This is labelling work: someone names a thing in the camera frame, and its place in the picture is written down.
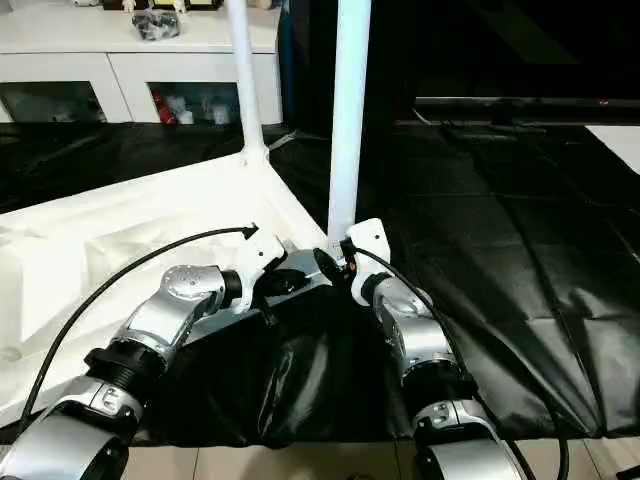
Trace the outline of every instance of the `item on shelf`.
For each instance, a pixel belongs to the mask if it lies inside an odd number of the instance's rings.
[[[213,123],[220,127],[231,123],[231,113],[227,104],[219,103],[213,106]]]
[[[187,13],[187,7],[184,4],[184,0],[173,0],[173,9],[176,13]]]
[[[102,0],[102,8],[105,10],[125,10],[124,4],[127,3],[127,0]],[[150,6],[148,0],[135,0],[133,2],[135,10],[144,10]]]
[[[152,92],[153,103],[156,104],[156,109],[158,110],[158,117],[160,117],[160,122],[165,123],[167,125],[171,125],[176,123],[176,118],[171,113],[171,108],[167,105],[164,97],[158,92]]]
[[[193,112],[185,110],[178,117],[178,122],[180,122],[182,125],[193,125]]]
[[[222,0],[178,0],[184,3],[187,10],[217,10]],[[155,0],[156,8],[176,9],[174,0]]]
[[[261,8],[263,10],[269,10],[270,8],[275,7],[274,0],[247,0],[247,5],[249,7]]]
[[[132,22],[143,40],[155,41],[180,35],[180,21],[176,12],[143,10],[135,12]]]
[[[71,0],[76,7],[97,7],[100,0]]]

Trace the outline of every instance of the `black plastic sheet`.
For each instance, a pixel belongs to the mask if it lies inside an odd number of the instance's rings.
[[[200,127],[56,127],[0,139],[5,211],[241,147],[235,136],[218,149]],[[329,157],[322,140],[271,155],[321,226]],[[555,436],[540,389],[564,435],[640,433],[639,187],[579,127],[407,127],[365,141],[359,219],[382,219],[392,263],[435,299],[505,436]],[[384,341],[344,292],[316,289],[275,312],[275,327],[256,316],[185,348],[138,440],[410,433]]]

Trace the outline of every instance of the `floor tile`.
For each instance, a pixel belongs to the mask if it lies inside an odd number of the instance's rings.
[[[398,480],[393,445],[304,443],[201,449],[196,480]]]
[[[585,440],[585,445],[605,480],[615,480],[617,472],[640,465],[640,438]]]
[[[527,440],[518,442],[537,480],[555,480],[558,474],[558,442],[556,440]],[[412,442],[398,443],[398,457],[402,480],[415,480],[413,457],[415,447]],[[569,442],[569,480],[600,480],[598,470],[581,440]]]
[[[123,480],[191,480],[197,448],[130,448]]]
[[[525,440],[518,446],[538,480],[554,480],[558,474],[560,454],[553,439]],[[582,440],[569,441],[569,480],[600,480],[589,451]]]

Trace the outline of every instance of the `white shelf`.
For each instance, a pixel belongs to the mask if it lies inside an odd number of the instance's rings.
[[[253,53],[274,54],[280,10],[248,9]],[[182,33],[144,41],[131,15],[65,2],[29,5],[0,15],[0,54],[11,53],[232,53],[227,11],[189,12]]]

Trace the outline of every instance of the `white metal frame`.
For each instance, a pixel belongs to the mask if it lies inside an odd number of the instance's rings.
[[[371,0],[340,0],[336,44],[329,243],[335,247],[355,223]]]

